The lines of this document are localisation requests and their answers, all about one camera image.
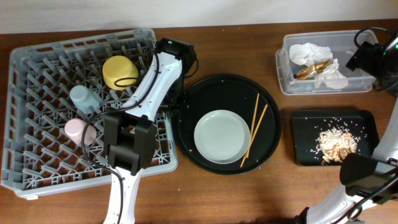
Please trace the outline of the white napkin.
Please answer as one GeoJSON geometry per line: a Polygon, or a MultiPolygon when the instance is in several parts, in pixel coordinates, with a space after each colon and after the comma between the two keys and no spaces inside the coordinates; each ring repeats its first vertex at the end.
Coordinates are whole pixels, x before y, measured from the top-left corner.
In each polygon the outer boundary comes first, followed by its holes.
{"type": "Polygon", "coordinates": [[[327,65],[322,73],[315,76],[315,88],[320,88],[323,84],[332,89],[343,89],[348,86],[348,79],[338,70],[338,59],[333,59],[332,63],[327,65]]]}
{"type": "Polygon", "coordinates": [[[333,54],[329,47],[322,47],[312,43],[291,45],[289,49],[289,59],[297,65],[307,67],[320,62],[333,59],[333,54]]]}

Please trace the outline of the white plate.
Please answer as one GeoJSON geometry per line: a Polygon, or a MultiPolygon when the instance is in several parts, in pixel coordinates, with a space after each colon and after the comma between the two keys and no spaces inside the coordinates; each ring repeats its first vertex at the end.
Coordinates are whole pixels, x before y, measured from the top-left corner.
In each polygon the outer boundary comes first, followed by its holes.
{"type": "Polygon", "coordinates": [[[215,164],[236,162],[251,142],[245,120],[228,110],[214,110],[202,116],[195,126],[193,138],[198,152],[215,164]]]}

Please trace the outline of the yellow bowl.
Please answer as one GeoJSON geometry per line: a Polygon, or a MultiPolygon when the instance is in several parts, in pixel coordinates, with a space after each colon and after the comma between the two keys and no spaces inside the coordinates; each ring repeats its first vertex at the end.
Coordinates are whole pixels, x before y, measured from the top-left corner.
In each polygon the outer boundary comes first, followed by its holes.
{"type": "Polygon", "coordinates": [[[125,90],[138,80],[138,69],[125,56],[117,55],[105,61],[102,68],[105,84],[113,90],[125,90]]]}

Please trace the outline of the gold coffee sachet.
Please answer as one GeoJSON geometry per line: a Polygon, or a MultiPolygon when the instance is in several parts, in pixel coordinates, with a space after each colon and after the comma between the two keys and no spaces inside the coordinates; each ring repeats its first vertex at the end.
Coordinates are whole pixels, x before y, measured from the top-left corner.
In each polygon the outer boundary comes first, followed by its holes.
{"type": "Polygon", "coordinates": [[[294,74],[296,80],[308,80],[316,74],[322,73],[327,66],[332,63],[332,60],[316,63],[294,74]]]}

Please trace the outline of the wooden chopstick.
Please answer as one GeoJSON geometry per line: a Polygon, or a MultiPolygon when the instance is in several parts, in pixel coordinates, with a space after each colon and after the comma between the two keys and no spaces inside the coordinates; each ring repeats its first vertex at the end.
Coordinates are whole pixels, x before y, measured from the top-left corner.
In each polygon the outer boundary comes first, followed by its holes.
{"type": "Polygon", "coordinates": [[[249,157],[249,149],[251,147],[252,144],[252,137],[253,137],[253,133],[254,133],[254,123],[256,120],[256,114],[257,114],[257,106],[258,106],[258,101],[259,101],[259,93],[256,96],[256,102],[255,102],[255,106],[254,106],[254,112],[253,112],[253,116],[252,116],[252,122],[251,122],[251,128],[250,128],[250,143],[249,143],[249,147],[245,153],[245,159],[247,159],[249,157]]]}
{"type": "Polygon", "coordinates": [[[252,144],[253,144],[253,142],[254,142],[254,139],[255,139],[256,134],[257,134],[257,132],[258,132],[258,129],[259,129],[261,123],[262,123],[262,120],[263,120],[263,117],[264,117],[264,115],[265,115],[265,113],[266,113],[266,111],[267,111],[267,108],[268,108],[268,105],[265,105],[265,107],[263,108],[263,111],[262,111],[261,116],[260,116],[260,118],[259,118],[259,121],[258,121],[258,123],[257,123],[257,125],[256,125],[256,128],[254,129],[254,132],[252,133],[251,142],[250,142],[249,147],[248,147],[248,149],[247,149],[247,151],[246,151],[246,153],[245,153],[245,155],[244,155],[244,157],[243,157],[243,160],[242,160],[242,162],[241,162],[240,168],[243,167],[243,165],[244,165],[246,159],[248,159],[248,157],[249,157],[249,153],[250,153],[250,150],[251,150],[251,146],[252,146],[252,144]]]}

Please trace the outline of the light blue plastic cup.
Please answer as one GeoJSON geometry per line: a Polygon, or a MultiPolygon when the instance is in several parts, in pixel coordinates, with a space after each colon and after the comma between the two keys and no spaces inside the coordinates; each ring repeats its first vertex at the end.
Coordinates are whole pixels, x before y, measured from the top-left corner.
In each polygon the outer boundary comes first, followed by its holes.
{"type": "Polygon", "coordinates": [[[74,86],[70,91],[70,98],[78,110],[84,114],[92,114],[100,103],[92,92],[84,85],[74,86]]]}

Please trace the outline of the food scraps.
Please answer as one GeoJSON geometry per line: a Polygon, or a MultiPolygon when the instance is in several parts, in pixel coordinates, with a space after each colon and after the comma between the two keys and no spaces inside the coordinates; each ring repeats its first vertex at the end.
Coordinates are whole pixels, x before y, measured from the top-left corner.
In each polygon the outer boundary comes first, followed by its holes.
{"type": "Polygon", "coordinates": [[[353,118],[321,118],[320,124],[314,124],[315,137],[308,152],[321,166],[342,164],[349,154],[364,152],[368,134],[365,127],[353,118]]]}

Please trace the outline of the pink plastic cup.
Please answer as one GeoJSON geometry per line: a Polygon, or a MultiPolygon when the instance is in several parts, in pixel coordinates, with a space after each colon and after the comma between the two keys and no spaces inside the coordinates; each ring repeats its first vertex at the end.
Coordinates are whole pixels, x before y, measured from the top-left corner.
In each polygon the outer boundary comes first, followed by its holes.
{"type": "MultiPolygon", "coordinates": [[[[80,144],[81,137],[83,134],[83,129],[85,126],[86,123],[83,120],[78,118],[73,118],[67,121],[65,125],[65,132],[67,136],[75,144],[80,144]]],[[[96,129],[92,125],[89,125],[88,129],[86,130],[84,143],[86,146],[89,146],[90,144],[94,143],[95,139],[96,139],[96,129]]]]}

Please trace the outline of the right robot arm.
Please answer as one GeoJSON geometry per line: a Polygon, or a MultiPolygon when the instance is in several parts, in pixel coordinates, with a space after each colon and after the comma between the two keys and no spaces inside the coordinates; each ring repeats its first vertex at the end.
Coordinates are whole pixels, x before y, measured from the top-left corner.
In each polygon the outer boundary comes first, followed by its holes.
{"type": "MultiPolygon", "coordinates": [[[[363,42],[346,64],[374,76],[376,91],[397,91],[397,31],[383,44],[363,42]]],[[[397,110],[372,156],[349,154],[340,169],[340,184],[319,204],[305,208],[292,223],[357,223],[367,208],[397,200],[397,110]]]]}

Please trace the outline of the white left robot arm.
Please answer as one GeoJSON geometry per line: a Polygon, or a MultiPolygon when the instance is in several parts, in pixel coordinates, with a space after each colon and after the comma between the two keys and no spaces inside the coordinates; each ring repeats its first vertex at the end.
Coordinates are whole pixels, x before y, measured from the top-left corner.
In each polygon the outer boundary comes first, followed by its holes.
{"type": "Polygon", "coordinates": [[[155,50],[137,90],[121,108],[99,113],[104,121],[104,164],[87,159],[111,173],[111,193],[105,223],[134,223],[134,206],[142,173],[157,146],[154,121],[164,98],[197,62],[194,50],[155,50]]]}

